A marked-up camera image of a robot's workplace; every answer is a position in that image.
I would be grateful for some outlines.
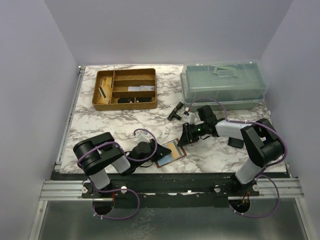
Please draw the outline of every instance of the white wall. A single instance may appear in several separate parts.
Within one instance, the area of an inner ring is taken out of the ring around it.
[[[28,239],[78,72],[43,1],[0,2],[1,239]]]
[[[320,237],[320,1],[294,0],[262,56],[271,81],[266,95],[275,128],[288,143]]]
[[[260,59],[292,0],[44,0],[79,65]]]

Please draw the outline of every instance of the screw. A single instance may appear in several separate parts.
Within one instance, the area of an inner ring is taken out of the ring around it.
[[[259,192],[259,186],[258,186],[257,184],[254,184],[254,185],[252,186],[252,189],[253,189],[253,191],[255,191],[255,192]]]
[[[81,188],[81,192],[83,194],[86,194],[88,192],[88,189],[84,186],[83,188]]]

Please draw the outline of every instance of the white marble countertop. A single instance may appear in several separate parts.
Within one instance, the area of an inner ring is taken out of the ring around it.
[[[144,69],[154,68],[157,77],[158,105],[155,109],[96,111],[92,105],[93,90],[97,72],[101,70]],[[133,131],[145,128],[151,131],[159,144],[180,138],[182,124],[188,118],[179,112],[181,120],[168,121],[167,117],[173,108],[182,101],[180,73],[182,65],[101,65],[87,66],[76,103],[70,132],[67,136],[65,151],[62,154],[60,173],[83,173],[77,167],[77,158],[73,147],[78,142],[93,136],[110,132],[115,141],[125,151],[137,145]],[[247,110],[229,111],[229,118],[234,120],[259,120],[270,114],[264,102],[258,107]],[[210,137],[199,140],[193,145],[184,146],[187,156],[161,168],[155,164],[148,168],[138,167],[135,173],[227,173],[235,172],[246,161],[248,154],[245,148],[238,149],[227,145],[227,137]],[[116,173],[110,165],[108,173]],[[267,169],[267,172],[285,172],[285,165],[278,164]]]

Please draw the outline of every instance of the clear plastic container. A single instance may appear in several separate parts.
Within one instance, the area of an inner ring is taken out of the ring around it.
[[[181,72],[183,101],[194,111],[211,98],[223,103],[227,109],[249,109],[264,99],[269,82],[261,73],[259,60],[191,62]],[[216,103],[209,103],[219,110]]]

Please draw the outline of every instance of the wooden tray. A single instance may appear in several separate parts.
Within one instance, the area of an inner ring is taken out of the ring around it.
[[[112,77],[111,100],[109,104],[100,103],[103,80]],[[128,91],[128,87],[155,86],[154,91]],[[118,103],[119,98],[151,97],[151,102]],[[98,71],[94,86],[92,105],[97,111],[155,109],[158,105],[157,78],[154,68]]]

